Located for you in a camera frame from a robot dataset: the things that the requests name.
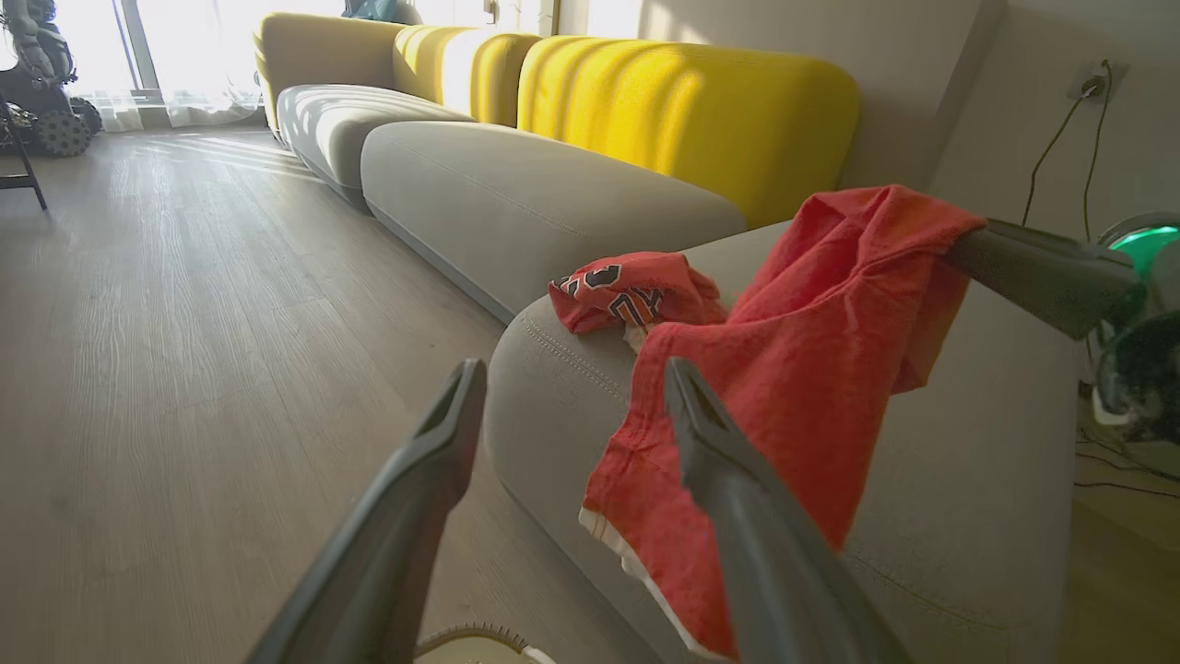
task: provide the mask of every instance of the yellow backrest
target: yellow backrest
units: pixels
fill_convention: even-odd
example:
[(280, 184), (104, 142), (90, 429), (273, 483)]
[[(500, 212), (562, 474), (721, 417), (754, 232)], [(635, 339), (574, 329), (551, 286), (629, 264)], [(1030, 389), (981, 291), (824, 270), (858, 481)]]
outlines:
[(394, 88), (480, 121), (516, 126), (520, 66), (539, 39), (471, 27), (402, 27), (393, 41)]
[(720, 193), (758, 228), (835, 186), (858, 107), (814, 58), (553, 37), (524, 61), (519, 127)]

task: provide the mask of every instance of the sofa base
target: sofa base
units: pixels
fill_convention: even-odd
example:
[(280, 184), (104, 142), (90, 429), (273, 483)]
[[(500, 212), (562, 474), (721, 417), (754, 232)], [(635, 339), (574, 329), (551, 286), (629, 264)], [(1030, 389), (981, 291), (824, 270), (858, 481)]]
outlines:
[(483, 288), (477, 285), (474, 281), (467, 277), (467, 275), (465, 275), (457, 267), (447, 262), (446, 258), (440, 256), (438, 251), (427, 246), (418, 237), (414, 237), (413, 232), (406, 230), (406, 228), (402, 226), (400, 223), (398, 223), (396, 219), (381, 211), (381, 208), (376, 206), (375, 204), (373, 205), (366, 204), (365, 209), (366, 211), (369, 211), (369, 213), (375, 216), (378, 221), (381, 222), (382, 225), (388, 228), (389, 232), (393, 232), (394, 236), (396, 236), (399, 239), (401, 239), (406, 244), (409, 244), (409, 248), (413, 249), (414, 252), (426, 258), (426, 262), (434, 265), (434, 269), (441, 271), (442, 275), (450, 278), (455, 285), (459, 287), (459, 289), (471, 295), (471, 298), (479, 302), (479, 305), (490, 310), (492, 315), (504, 321), (505, 324), (512, 322), (512, 318), (516, 317), (516, 314), (509, 310), (506, 305), (496, 301), (494, 297), (492, 297)]
[(287, 149), (290, 150), (296, 157), (299, 157), (299, 159), (303, 162), (303, 165), (306, 165), (308, 170), (310, 170), (320, 179), (322, 179), (324, 184), (332, 186), (332, 190), (335, 191), (341, 198), (348, 200), (348, 204), (350, 204), (352, 206), (359, 209), (360, 211), (367, 215), (373, 213), (368, 209), (368, 202), (365, 200), (365, 193), (361, 191), (360, 186), (346, 186), (336, 182), (322, 167), (315, 165), (315, 162), (301, 155), (299, 150), (291, 147), (290, 145), (288, 145)]

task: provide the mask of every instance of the black chair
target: black chair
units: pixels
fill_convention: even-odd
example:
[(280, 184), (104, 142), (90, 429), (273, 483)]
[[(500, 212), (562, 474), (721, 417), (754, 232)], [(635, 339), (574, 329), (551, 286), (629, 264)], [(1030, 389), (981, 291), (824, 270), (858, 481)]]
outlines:
[(8, 110), (8, 100), (5, 99), (4, 91), (0, 91), (0, 119), (4, 119), (5, 129), (8, 130), (8, 136), (17, 146), (17, 153), (20, 155), (20, 160), (25, 164), (25, 175), (7, 175), (0, 177), (0, 189), (31, 188), (37, 192), (37, 200), (41, 203), (41, 209), (50, 209), (50, 206), (45, 203), (45, 195), (41, 193), (41, 184), (37, 180), (37, 173), (33, 172), (33, 164), (28, 162), (28, 152), (25, 151), (25, 142), (21, 139), (20, 131), (17, 129), (17, 123), (12, 119), (12, 112)]

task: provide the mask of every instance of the power outlet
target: power outlet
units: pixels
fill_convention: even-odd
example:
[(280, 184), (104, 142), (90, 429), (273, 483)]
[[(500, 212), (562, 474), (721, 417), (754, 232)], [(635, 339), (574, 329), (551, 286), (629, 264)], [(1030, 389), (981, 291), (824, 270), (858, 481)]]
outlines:
[[(1115, 93), (1119, 92), (1119, 87), (1122, 85), (1122, 79), (1127, 75), (1127, 70), (1129, 68), (1130, 66), (1126, 63), (1110, 63), (1110, 71), (1114, 73), (1114, 87), (1110, 88), (1112, 99), (1114, 99)], [(1099, 77), (1109, 84), (1107, 80), (1106, 67), (1102, 66), (1101, 61), (1087, 63), (1077, 70), (1077, 74), (1074, 75), (1074, 80), (1070, 84), (1069, 90), (1066, 91), (1066, 97), (1069, 97), (1070, 99), (1081, 98), (1086, 83), (1094, 77)], [(1088, 97), (1088, 100), (1099, 104), (1103, 103), (1106, 100), (1106, 88), (1103, 87), (1097, 94)]]

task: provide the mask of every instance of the red fabric with black print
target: red fabric with black print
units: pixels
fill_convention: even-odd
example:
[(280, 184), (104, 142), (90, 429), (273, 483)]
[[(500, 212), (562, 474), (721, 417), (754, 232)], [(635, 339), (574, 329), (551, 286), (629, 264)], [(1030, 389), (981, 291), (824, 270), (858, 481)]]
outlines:
[(549, 284), (553, 310), (575, 335), (618, 324), (671, 320), (708, 324), (726, 318), (717, 285), (682, 254), (636, 251), (596, 259)]
[[(966, 277), (939, 256), (984, 223), (898, 185), (817, 193), (727, 320), (651, 328), (631, 375), (627, 419), (591, 474), (582, 506), (610, 522), (677, 622), (706, 650), (736, 656), (713, 527), (681, 487), (664, 412), (668, 359), (696, 366), (839, 551), (857, 514), (890, 395), (925, 383), (966, 289)], [(669, 264), (682, 259), (667, 258)], [(683, 295), (676, 300), (681, 315), (691, 310), (697, 320), (712, 317), (693, 309), (713, 300), (684, 275), (687, 264), (658, 270), (663, 276), (650, 281), (636, 280), (622, 264), (625, 281), (616, 285), (676, 283), (664, 298)], [(638, 264), (654, 265), (656, 257), (648, 254)], [(578, 331), (578, 322), (603, 320), (595, 311), (609, 305), (610, 295), (594, 297), (596, 289), (582, 285), (572, 290), (577, 301), (555, 295), (566, 327)], [(588, 310), (579, 305), (588, 295), (605, 303)]]

